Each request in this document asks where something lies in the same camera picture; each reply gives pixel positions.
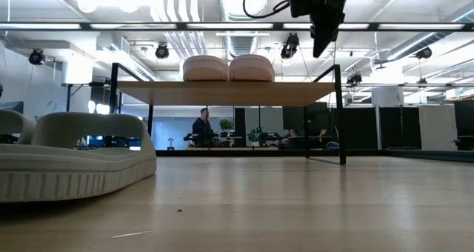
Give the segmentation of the black background monitor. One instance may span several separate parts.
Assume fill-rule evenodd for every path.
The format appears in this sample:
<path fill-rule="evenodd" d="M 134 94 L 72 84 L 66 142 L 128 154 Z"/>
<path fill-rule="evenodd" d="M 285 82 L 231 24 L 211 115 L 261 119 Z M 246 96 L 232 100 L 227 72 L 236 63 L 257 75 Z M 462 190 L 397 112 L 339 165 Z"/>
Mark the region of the black background monitor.
<path fill-rule="evenodd" d="M 285 130 L 304 130 L 304 110 L 307 111 L 309 134 L 330 129 L 330 112 L 326 102 L 315 102 L 306 107 L 283 107 L 283 127 Z"/>

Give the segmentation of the pink slide sandal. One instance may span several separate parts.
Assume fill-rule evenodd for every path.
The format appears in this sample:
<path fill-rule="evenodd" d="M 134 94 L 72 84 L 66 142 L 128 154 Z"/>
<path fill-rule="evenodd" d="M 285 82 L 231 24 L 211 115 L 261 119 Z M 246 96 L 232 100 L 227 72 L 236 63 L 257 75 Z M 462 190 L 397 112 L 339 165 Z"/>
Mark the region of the pink slide sandal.
<path fill-rule="evenodd" d="M 215 56 L 191 56 L 183 63 L 186 82 L 227 82 L 229 65 Z"/>
<path fill-rule="evenodd" d="M 260 55 L 235 57 L 229 66 L 230 81 L 274 82 L 275 71 L 270 60 Z"/>

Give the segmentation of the black room partition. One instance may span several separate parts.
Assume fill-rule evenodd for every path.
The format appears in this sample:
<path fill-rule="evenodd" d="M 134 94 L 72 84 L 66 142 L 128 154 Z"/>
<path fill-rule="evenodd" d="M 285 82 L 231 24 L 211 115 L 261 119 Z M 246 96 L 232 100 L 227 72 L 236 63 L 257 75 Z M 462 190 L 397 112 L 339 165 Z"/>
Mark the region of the black room partition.
<path fill-rule="evenodd" d="M 417 107 L 380 107 L 379 115 L 383 149 L 421 149 Z"/>
<path fill-rule="evenodd" d="M 351 150 L 375 150 L 378 148 L 375 109 L 347 108 L 344 132 L 346 146 Z"/>

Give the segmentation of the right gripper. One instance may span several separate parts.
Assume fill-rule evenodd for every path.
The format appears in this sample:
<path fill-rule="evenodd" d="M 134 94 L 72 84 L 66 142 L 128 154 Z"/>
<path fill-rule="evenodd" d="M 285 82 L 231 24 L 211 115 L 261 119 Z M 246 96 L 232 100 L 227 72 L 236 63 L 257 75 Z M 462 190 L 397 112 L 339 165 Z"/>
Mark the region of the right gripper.
<path fill-rule="evenodd" d="M 310 14 L 313 57 L 318 58 L 326 47 L 337 38 L 338 26 L 344 21 L 346 0 L 313 0 Z"/>

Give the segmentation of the blue wall screen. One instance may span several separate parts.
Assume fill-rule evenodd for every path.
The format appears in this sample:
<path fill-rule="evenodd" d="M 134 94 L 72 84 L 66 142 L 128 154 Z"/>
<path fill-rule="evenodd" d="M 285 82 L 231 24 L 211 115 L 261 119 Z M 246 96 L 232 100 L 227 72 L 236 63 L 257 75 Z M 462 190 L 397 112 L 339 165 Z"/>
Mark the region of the blue wall screen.
<path fill-rule="evenodd" d="M 0 110 L 14 110 L 15 112 L 24 113 L 24 102 L 0 102 Z"/>

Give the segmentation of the person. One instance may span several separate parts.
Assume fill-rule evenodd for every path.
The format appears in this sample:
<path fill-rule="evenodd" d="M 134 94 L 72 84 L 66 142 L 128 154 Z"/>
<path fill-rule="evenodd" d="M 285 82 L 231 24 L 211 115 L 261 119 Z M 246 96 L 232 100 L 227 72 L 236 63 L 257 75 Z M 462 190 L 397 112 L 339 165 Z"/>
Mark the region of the person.
<path fill-rule="evenodd" d="M 306 148 L 304 131 L 288 130 L 288 133 L 282 137 L 278 147 L 282 150 L 302 150 Z"/>
<path fill-rule="evenodd" d="M 208 108 L 201 109 L 201 114 L 192 125 L 193 142 L 196 147 L 211 147 L 216 134 L 209 122 L 210 112 Z"/>

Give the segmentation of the grey slide sandal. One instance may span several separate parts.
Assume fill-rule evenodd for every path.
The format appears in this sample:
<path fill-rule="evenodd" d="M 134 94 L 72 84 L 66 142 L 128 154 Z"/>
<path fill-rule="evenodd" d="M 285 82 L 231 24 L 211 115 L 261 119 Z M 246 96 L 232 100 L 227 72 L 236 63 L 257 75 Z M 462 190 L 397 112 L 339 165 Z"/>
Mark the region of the grey slide sandal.
<path fill-rule="evenodd" d="M 29 145 L 36 122 L 14 110 L 0 110 L 0 143 Z"/>
<path fill-rule="evenodd" d="M 86 136 L 133 137 L 138 150 L 80 150 Z M 36 122 L 29 145 L 0 143 L 0 203 L 48 202 L 105 195 L 156 172 L 144 124 L 126 114 L 58 112 Z"/>

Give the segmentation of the wooden shelf with black frame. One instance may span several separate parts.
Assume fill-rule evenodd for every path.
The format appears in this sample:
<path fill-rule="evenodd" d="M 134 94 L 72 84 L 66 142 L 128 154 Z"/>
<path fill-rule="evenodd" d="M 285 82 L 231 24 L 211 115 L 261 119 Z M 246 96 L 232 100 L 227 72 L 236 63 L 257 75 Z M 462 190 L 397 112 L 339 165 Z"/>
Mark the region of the wooden shelf with black frame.
<path fill-rule="evenodd" d="M 116 110 L 116 93 L 121 92 L 148 105 L 147 130 L 153 132 L 155 106 L 282 106 L 304 109 L 305 139 L 309 138 L 307 106 L 336 94 L 339 164 L 347 163 L 344 139 L 344 108 L 341 67 L 334 64 L 311 82 L 146 82 L 120 63 L 113 63 L 110 78 L 111 111 Z"/>

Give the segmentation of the black metal rig frame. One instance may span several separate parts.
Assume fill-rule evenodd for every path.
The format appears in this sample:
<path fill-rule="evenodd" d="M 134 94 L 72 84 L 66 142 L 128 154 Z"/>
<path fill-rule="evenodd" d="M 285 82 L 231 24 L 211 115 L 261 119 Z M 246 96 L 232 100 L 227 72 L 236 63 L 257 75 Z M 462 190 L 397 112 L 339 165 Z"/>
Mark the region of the black metal rig frame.
<path fill-rule="evenodd" d="M 296 32 L 309 31 L 311 23 L 295 22 L 7 22 L 0 21 L 0 30 L 2 31 L 142 31 L 142 32 L 204 32 L 204 31 L 223 31 L 229 33 L 249 33 L 260 31 L 278 31 L 278 32 Z M 420 33 L 464 33 L 474 32 L 474 22 L 471 23 L 359 23 L 347 22 L 339 25 L 339 32 L 420 32 Z M 312 85 L 320 85 L 320 80 L 326 75 L 332 73 L 334 82 L 329 84 L 329 89 L 336 93 L 336 116 L 337 127 L 340 137 L 339 159 L 344 165 L 346 163 L 346 134 L 344 132 L 345 114 L 342 102 L 342 81 L 341 67 L 338 64 L 320 74 Z"/>

